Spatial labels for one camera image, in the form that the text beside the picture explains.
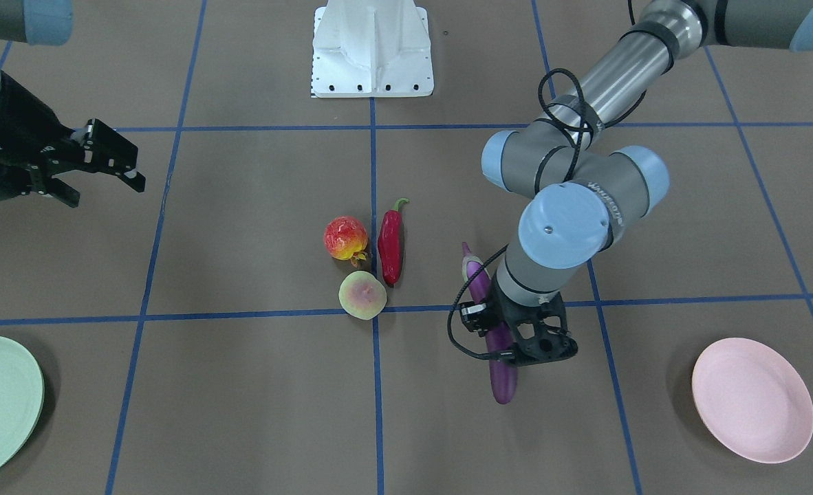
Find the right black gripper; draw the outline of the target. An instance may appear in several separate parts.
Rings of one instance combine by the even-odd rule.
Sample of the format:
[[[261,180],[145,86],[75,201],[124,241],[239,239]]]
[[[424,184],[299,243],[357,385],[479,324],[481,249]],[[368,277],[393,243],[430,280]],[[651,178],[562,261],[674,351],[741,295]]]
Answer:
[[[85,162],[97,173],[117,177],[137,193],[146,177],[137,170],[138,147],[99,119],[85,128],[85,147],[50,107],[6,73],[0,88],[0,201],[30,193],[48,195],[72,209],[80,193],[58,173],[79,170]]]

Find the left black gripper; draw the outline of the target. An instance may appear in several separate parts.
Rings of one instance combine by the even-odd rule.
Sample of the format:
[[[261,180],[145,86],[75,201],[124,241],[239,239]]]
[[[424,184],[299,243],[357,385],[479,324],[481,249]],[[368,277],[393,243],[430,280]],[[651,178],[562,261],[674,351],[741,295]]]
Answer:
[[[506,364],[542,364],[576,356],[578,344],[567,325],[567,312],[560,292],[538,306],[523,306],[511,300],[497,280],[492,282],[495,311],[514,342],[495,351]]]

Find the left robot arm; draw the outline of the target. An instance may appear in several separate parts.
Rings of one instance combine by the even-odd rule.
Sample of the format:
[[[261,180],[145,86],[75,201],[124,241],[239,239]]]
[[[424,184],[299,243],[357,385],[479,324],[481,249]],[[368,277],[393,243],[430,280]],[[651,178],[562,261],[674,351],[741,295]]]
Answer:
[[[585,76],[572,79],[572,91],[539,97],[542,113],[527,128],[489,138],[483,175],[529,204],[499,251],[488,294],[453,306],[470,331],[511,335],[475,358],[529,366],[576,354],[561,289],[648,216],[670,185],[661,157],[643,146],[608,155],[591,146],[678,60],[715,45],[813,52],[813,1],[652,1]]]

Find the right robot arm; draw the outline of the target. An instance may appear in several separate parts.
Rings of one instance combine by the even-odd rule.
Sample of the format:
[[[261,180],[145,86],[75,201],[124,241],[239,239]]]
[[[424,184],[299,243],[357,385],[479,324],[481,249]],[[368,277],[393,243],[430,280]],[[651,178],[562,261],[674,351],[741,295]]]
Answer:
[[[61,46],[72,31],[70,1],[0,1],[0,41]],[[104,173],[142,193],[137,159],[138,147],[111,126],[93,118],[71,129],[0,67],[0,201],[35,193],[74,208],[80,193],[61,181],[72,171]]]

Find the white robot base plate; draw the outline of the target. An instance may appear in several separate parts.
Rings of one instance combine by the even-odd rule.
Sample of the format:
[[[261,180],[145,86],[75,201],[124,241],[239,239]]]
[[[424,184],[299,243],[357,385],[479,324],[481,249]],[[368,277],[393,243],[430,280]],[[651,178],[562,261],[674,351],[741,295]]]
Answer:
[[[313,15],[313,98],[434,93],[431,26],[413,1],[328,1]]]

